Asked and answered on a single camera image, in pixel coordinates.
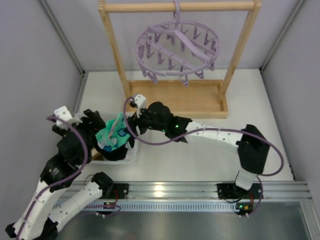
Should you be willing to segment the mint green sock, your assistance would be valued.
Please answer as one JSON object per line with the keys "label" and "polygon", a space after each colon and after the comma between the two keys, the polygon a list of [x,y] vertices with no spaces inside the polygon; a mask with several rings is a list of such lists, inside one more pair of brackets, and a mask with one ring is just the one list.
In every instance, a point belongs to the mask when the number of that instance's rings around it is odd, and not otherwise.
{"label": "mint green sock", "polygon": [[125,117],[122,112],[117,115],[117,119],[112,119],[105,122],[105,128],[100,130],[95,138],[97,140],[97,144],[100,148],[103,149],[104,146],[114,146],[114,143],[110,142],[109,136],[115,137],[114,140],[118,141],[116,145],[121,147],[126,144],[129,137],[131,136],[129,133],[125,132]]}
{"label": "mint green sock", "polygon": [[117,144],[113,145],[113,146],[106,145],[106,146],[103,147],[103,150],[106,151],[106,152],[112,152],[112,151],[115,151],[118,148],[119,148],[119,146]]}

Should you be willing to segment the brown striped sock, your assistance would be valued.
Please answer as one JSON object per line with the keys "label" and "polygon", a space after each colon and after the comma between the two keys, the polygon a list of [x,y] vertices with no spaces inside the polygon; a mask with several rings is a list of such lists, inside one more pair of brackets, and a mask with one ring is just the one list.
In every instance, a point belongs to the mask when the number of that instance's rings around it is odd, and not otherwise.
{"label": "brown striped sock", "polygon": [[104,157],[100,152],[98,152],[96,149],[91,150],[92,160],[93,161],[103,161]]}

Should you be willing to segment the black white striped sock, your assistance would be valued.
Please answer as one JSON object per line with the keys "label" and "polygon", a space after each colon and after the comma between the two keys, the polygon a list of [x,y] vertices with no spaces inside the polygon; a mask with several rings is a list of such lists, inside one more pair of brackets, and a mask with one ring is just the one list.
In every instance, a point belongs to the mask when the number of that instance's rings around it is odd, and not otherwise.
{"label": "black white striped sock", "polygon": [[106,150],[102,149],[101,147],[99,147],[96,137],[93,138],[92,144],[93,144],[94,148],[106,160],[116,162],[116,161],[124,160],[126,158],[128,151],[133,149],[133,147],[135,146],[135,139],[132,136],[130,136],[124,145],[122,145],[112,151],[106,151]]}

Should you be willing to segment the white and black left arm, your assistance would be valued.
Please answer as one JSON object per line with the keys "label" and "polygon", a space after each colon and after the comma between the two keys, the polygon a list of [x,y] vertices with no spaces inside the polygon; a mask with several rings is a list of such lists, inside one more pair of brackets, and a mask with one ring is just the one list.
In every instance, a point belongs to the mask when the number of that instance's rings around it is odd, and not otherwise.
{"label": "white and black left arm", "polygon": [[63,106],[47,118],[52,131],[60,135],[57,154],[50,158],[40,174],[35,193],[22,216],[5,231],[16,240],[54,240],[64,226],[90,203],[107,197],[114,181],[104,172],[92,179],[73,197],[55,208],[60,197],[92,161],[94,134],[103,128],[98,111],[87,109],[83,117],[72,115]]}

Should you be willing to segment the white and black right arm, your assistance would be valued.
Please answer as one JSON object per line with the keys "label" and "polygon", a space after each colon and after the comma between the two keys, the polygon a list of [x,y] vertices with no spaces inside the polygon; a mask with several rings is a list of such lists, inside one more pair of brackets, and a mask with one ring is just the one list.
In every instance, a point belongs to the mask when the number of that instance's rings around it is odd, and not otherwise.
{"label": "white and black right arm", "polygon": [[235,152],[240,163],[234,180],[235,190],[248,192],[264,171],[270,145],[254,125],[226,130],[173,115],[159,101],[145,107],[143,102],[130,100],[129,105],[135,108],[135,113],[127,120],[128,131],[136,137],[148,130],[158,131],[164,133],[169,142],[207,144]]}

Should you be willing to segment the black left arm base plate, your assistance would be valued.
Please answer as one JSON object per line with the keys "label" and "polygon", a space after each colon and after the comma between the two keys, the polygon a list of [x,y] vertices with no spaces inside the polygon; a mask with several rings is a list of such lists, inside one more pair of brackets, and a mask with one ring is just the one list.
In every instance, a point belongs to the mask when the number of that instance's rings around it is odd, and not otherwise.
{"label": "black left arm base plate", "polygon": [[109,186],[106,191],[102,192],[101,199],[126,199],[129,193],[129,186],[130,185],[128,183],[114,183],[112,186]]}

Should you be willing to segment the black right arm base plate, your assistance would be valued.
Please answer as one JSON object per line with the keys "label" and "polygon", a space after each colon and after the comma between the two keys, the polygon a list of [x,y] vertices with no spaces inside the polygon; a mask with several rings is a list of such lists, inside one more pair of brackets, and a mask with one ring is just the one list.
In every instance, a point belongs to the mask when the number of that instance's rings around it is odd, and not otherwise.
{"label": "black right arm base plate", "polygon": [[218,183],[218,197],[221,200],[259,200],[263,191],[259,183],[253,183],[249,190],[236,186],[235,183]]}

